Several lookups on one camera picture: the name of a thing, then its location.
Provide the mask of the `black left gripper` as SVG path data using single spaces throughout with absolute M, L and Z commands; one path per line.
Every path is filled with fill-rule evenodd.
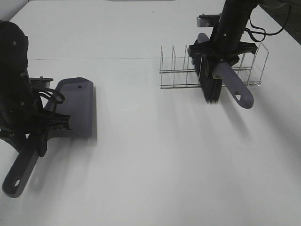
M 47 151 L 48 130 L 70 129 L 70 116 L 56 112 L 65 97 L 60 92 L 30 84 L 27 71 L 28 37 L 13 22 L 0 23 L 0 139 L 19 153 L 26 134 L 38 133 L 39 157 Z

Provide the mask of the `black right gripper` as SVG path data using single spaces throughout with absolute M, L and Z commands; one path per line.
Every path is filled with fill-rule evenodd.
M 219 23 L 213 28 L 209 41 L 190 45 L 190 57 L 206 55 L 216 59 L 226 58 L 229 65 L 239 62 L 238 55 L 255 54 L 254 43 L 241 42 L 247 21 L 257 4 L 252 0 L 227 0 L 224 3 Z

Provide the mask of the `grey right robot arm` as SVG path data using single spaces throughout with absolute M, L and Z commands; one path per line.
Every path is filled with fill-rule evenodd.
M 224 3 L 220 20 L 214 25 L 209 41 L 190 45 L 190 57 L 206 55 L 215 59 L 227 59 L 243 53 L 257 51 L 255 43 L 241 42 L 246 24 L 252 11 L 263 5 L 280 8 L 284 5 L 300 7 L 299 0 L 227 0 Z

